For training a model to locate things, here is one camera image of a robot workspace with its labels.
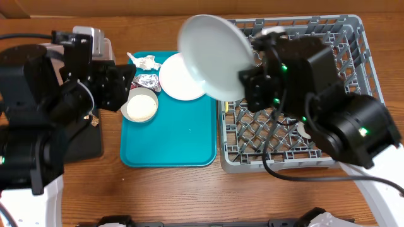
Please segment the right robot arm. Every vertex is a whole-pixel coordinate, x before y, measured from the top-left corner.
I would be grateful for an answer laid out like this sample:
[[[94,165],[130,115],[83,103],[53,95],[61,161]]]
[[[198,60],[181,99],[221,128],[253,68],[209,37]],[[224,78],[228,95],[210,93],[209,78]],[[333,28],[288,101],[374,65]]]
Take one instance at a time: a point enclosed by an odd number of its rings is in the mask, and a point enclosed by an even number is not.
[[[370,95],[347,93],[333,51],[316,37],[255,38],[259,67],[240,72],[248,108],[273,108],[303,123],[316,147],[343,170],[365,197],[378,225],[403,225],[403,145],[388,109]]]

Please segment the brown food scrap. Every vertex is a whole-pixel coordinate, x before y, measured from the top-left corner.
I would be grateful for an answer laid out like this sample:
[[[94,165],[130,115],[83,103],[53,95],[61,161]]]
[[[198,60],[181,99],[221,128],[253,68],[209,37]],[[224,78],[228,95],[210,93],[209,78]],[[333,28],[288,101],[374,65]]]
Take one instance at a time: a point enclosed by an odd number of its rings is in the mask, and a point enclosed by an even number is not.
[[[84,116],[84,120],[88,121],[93,127],[97,127],[99,124],[99,119],[94,114],[89,114]]]

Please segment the foil wrapper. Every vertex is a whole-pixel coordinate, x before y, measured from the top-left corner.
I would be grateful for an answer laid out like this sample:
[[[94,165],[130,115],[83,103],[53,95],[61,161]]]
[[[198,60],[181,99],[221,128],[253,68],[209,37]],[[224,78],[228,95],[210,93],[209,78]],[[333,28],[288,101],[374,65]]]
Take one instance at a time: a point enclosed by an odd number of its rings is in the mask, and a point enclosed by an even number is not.
[[[159,78],[156,74],[139,74],[135,76],[131,83],[131,89],[140,87],[147,88],[155,93],[160,93],[162,90]]]

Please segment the white tissue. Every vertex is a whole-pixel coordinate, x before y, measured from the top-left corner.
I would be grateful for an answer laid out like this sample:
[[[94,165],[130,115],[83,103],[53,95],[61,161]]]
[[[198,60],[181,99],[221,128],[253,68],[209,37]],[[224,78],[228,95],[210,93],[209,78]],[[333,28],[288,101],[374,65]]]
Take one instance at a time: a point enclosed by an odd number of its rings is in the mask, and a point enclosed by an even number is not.
[[[147,55],[146,57],[136,58],[132,53],[127,52],[127,56],[132,61],[132,63],[142,70],[159,70],[162,66],[160,63],[155,61],[154,55]]]

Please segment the grey plate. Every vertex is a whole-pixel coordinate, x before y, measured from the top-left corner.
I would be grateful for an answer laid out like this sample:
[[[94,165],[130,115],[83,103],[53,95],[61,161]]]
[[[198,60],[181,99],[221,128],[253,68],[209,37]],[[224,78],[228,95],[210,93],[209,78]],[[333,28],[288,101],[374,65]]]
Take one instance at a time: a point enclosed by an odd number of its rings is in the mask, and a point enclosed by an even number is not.
[[[192,16],[181,27],[177,48],[208,96],[220,101],[245,97],[239,72],[255,61],[251,44],[233,23],[213,15]]]

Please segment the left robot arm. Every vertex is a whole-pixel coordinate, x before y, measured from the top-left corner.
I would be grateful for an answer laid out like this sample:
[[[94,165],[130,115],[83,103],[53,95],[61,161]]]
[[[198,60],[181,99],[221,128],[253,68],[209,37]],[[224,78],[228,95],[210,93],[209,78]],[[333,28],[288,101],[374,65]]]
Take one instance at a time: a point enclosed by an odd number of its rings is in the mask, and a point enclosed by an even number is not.
[[[95,61],[87,44],[63,53],[21,45],[1,53],[1,214],[7,226],[60,226],[64,157],[94,109],[117,111],[136,68]]]

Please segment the grey bowl with rice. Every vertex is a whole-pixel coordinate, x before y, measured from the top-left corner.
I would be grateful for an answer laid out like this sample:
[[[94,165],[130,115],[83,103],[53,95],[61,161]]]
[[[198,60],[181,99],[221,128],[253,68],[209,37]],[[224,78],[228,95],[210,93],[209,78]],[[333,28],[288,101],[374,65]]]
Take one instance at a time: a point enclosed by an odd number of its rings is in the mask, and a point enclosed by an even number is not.
[[[157,109],[158,98],[152,90],[135,88],[129,92],[127,102],[121,107],[121,113],[131,122],[145,123],[154,118]]]

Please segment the white pink-rimmed plate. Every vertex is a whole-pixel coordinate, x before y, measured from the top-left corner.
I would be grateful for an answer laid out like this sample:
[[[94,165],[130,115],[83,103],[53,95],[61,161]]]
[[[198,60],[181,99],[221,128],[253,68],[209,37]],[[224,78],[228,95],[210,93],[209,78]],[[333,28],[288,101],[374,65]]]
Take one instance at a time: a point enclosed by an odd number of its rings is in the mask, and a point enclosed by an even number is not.
[[[191,101],[205,94],[191,77],[181,53],[165,60],[159,70],[159,82],[164,92],[176,100]]]

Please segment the white plastic cup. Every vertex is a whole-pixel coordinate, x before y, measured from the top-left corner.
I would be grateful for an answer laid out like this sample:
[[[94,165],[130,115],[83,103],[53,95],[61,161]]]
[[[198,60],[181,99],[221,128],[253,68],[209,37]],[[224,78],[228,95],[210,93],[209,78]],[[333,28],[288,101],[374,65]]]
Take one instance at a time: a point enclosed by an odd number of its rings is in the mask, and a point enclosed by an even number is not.
[[[306,132],[304,123],[303,122],[298,122],[297,123],[297,132],[304,138],[310,139],[311,136]]]

